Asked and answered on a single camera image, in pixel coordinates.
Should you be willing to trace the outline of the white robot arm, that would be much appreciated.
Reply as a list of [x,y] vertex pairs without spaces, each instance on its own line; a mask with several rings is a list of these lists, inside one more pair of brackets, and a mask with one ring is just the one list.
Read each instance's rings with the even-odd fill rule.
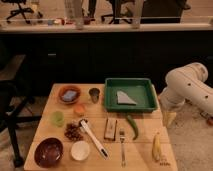
[[205,84],[208,70],[199,62],[175,68],[166,74],[167,86],[159,95],[163,125],[169,127],[186,100],[198,106],[205,117],[213,119],[213,88]]

